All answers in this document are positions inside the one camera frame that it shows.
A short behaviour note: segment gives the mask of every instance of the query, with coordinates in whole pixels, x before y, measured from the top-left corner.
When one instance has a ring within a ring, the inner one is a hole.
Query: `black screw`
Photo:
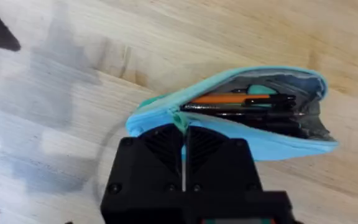
[[[196,184],[196,185],[194,185],[193,190],[194,190],[194,192],[200,192],[201,191],[201,186]]]
[[[238,140],[238,141],[236,142],[236,146],[243,146],[243,145],[244,145],[244,142],[241,141],[241,140]]]
[[[121,184],[114,183],[109,185],[108,192],[110,194],[118,194],[121,191],[121,189],[122,189]]]
[[[165,187],[165,189],[166,189],[167,191],[173,192],[173,191],[176,191],[176,190],[177,190],[177,187],[175,186],[175,184],[168,184],[168,185]]]
[[[124,145],[126,145],[126,146],[132,145],[133,142],[134,142],[134,141],[132,140],[132,138],[124,138],[124,139],[122,140],[122,143],[123,143]]]

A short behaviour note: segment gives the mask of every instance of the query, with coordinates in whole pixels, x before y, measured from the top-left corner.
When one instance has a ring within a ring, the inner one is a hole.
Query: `wooden surface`
[[[258,162],[308,224],[358,223],[358,1],[0,0],[0,223],[102,223],[123,124],[144,99],[227,68],[296,65],[330,87],[336,151]]]

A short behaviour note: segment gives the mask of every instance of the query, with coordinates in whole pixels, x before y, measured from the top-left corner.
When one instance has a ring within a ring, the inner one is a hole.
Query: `light blue pencil case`
[[[206,93],[223,93],[247,85],[263,85],[296,96],[297,118],[304,138],[295,138],[251,128],[214,116],[181,111],[181,106]],[[289,159],[332,151],[338,143],[319,119],[319,101],[327,94],[326,80],[319,73],[296,67],[269,66],[236,68],[203,80],[175,93],[144,101],[126,123],[131,136],[139,136],[157,126],[173,123],[186,133],[189,126],[213,129],[229,138],[249,143],[257,161]]]

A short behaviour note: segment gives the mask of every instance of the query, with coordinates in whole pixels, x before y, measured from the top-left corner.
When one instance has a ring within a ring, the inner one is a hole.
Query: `orange pen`
[[[270,95],[217,94],[195,98],[192,103],[243,103],[248,99],[269,99]]]

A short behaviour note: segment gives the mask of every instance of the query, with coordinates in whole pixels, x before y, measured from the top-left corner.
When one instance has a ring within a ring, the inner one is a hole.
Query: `wooden table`
[[[323,73],[334,152],[258,162],[308,224],[358,223],[358,1],[0,0],[0,223],[102,223],[124,122],[144,99],[222,70]]]

